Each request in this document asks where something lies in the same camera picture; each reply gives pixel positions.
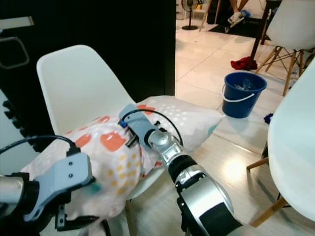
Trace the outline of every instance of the red cloth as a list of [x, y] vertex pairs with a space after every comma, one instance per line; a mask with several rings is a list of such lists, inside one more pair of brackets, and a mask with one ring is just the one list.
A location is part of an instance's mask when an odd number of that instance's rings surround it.
[[[232, 60], [231, 66], [236, 70], [245, 70], [247, 68], [248, 62], [250, 61], [251, 57], [242, 58], [240, 60]], [[254, 60], [252, 62], [251, 70], [257, 69], [257, 62]]]

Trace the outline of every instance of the table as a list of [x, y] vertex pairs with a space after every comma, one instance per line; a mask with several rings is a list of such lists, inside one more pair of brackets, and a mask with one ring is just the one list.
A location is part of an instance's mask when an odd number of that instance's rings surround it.
[[262, 39], [261, 44], [264, 44], [264, 42], [265, 42], [265, 34], [266, 34], [267, 28], [269, 26], [267, 24], [267, 18], [268, 18], [269, 10], [274, 9], [276, 7], [279, 7], [281, 1], [282, 0], [266, 0], [266, 7], [264, 10], [264, 14], [262, 15], [262, 18], [261, 18], [260, 29], [259, 29], [259, 32], [257, 34], [254, 46], [252, 48], [251, 58], [250, 58], [250, 61], [247, 65], [247, 68], [246, 68], [247, 70], [250, 70], [252, 67], [252, 63], [254, 61], [260, 39]]

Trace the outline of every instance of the blue bucket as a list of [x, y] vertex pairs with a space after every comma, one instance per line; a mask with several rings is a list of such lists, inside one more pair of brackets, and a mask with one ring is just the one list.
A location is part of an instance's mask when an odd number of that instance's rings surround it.
[[[244, 80], [249, 79], [255, 90], [242, 90], [234, 85], [243, 86]], [[223, 112], [229, 117], [245, 118], [248, 117], [263, 91], [267, 82], [258, 75], [247, 72], [235, 72], [228, 74], [222, 88]]]

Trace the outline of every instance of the bucket handle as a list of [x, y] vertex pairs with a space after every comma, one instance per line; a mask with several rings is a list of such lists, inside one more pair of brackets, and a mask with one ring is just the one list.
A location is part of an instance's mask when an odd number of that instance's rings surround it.
[[254, 93], [252, 93], [251, 95], [249, 95], [249, 96], [247, 96], [247, 97], [244, 97], [244, 98], [242, 98], [242, 99], [238, 99], [238, 100], [229, 100], [229, 99], [227, 99], [227, 98], [224, 96], [224, 93], [223, 93], [224, 88], [225, 88], [225, 85], [223, 85], [221, 95], [222, 95], [223, 100], [224, 100], [224, 101], [226, 101], [226, 102], [243, 102], [243, 101], [245, 101], [245, 100], [247, 100], [247, 99], [249, 99], [249, 98], [251, 98], [251, 97], [255, 96], [255, 94], [254, 94]]

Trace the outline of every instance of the person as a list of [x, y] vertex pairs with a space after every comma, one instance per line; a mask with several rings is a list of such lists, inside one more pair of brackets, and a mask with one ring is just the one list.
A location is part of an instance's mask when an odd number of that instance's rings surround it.
[[241, 13], [241, 10], [248, 1], [249, 0], [241, 0], [239, 7], [237, 7], [237, 0], [230, 0], [234, 14], [230, 18], [228, 18], [227, 21], [231, 24], [231, 27], [244, 20], [244, 15]]

